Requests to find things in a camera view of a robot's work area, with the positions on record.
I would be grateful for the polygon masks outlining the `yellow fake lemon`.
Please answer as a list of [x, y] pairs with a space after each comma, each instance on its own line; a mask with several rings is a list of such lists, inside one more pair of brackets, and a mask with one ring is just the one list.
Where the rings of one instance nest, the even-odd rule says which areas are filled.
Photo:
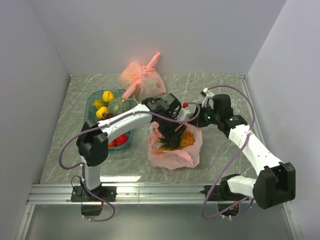
[[115, 95], [113, 94], [112, 91], [104, 91], [102, 94], [102, 100], [105, 103], [111, 102], [115, 98]]

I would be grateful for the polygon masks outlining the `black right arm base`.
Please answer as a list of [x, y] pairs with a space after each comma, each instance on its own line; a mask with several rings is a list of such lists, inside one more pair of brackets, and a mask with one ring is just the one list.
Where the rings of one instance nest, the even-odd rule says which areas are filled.
[[[252, 192], [255, 182], [253, 178], [231, 174], [222, 177], [219, 184], [205, 185], [200, 191], [205, 196], [201, 216], [204, 219], [222, 217], [229, 220], [242, 216], [251, 208], [255, 200]], [[207, 202], [218, 202], [218, 212], [205, 215]]]

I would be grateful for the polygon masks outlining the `fake pineapple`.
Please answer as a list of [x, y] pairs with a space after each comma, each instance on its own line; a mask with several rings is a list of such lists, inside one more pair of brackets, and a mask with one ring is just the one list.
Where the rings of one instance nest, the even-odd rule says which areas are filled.
[[173, 147], [159, 147], [158, 151], [174, 151], [181, 150], [186, 147], [192, 146], [195, 143], [195, 137], [190, 131], [184, 131], [180, 138], [180, 145], [177, 148]]

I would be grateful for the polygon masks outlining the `purple fake grapes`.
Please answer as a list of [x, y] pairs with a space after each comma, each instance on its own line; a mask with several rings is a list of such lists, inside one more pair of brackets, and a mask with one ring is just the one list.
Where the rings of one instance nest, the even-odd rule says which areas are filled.
[[110, 118], [113, 118], [114, 115], [112, 113], [102, 113], [101, 115], [101, 120], [107, 120], [107, 119], [110, 119]]

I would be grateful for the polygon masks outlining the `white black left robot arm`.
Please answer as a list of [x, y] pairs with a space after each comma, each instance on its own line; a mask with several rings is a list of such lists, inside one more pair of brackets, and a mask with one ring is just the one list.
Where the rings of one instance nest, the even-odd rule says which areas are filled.
[[76, 141], [83, 163], [82, 187], [85, 198], [97, 200], [101, 195], [100, 165], [109, 154], [108, 144], [119, 136], [156, 122], [159, 132], [174, 147], [186, 129], [184, 122], [193, 114], [180, 101], [168, 94], [163, 98], [149, 97], [134, 108], [107, 120], [87, 120]]

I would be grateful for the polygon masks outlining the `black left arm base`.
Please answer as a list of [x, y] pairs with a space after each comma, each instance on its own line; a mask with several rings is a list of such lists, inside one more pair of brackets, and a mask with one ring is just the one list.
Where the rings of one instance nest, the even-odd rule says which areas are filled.
[[91, 219], [93, 222], [102, 222], [102, 219], [92, 219], [92, 217], [98, 217], [102, 213], [104, 205], [109, 205], [112, 213], [106, 219], [111, 219], [116, 213], [115, 207], [111, 204], [111, 202], [115, 202], [116, 195], [116, 186], [101, 185], [88, 192], [84, 186], [78, 185], [72, 188], [70, 201], [81, 204], [80, 211], [84, 218]]

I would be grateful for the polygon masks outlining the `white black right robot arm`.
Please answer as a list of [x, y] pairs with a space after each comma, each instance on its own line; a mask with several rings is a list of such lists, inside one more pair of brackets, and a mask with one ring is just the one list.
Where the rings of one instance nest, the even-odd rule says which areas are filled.
[[292, 201], [296, 197], [296, 169], [273, 155], [251, 131], [246, 120], [235, 115], [227, 94], [202, 91], [204, 100], [197, 118], [198, 127], [216, 125], [249, 160], [257, 178], [238, 173], [222, 177], [213, 190], [204, 188], [209, 201], [232, 201], [238, 197], [254, 198], [262, 209]]

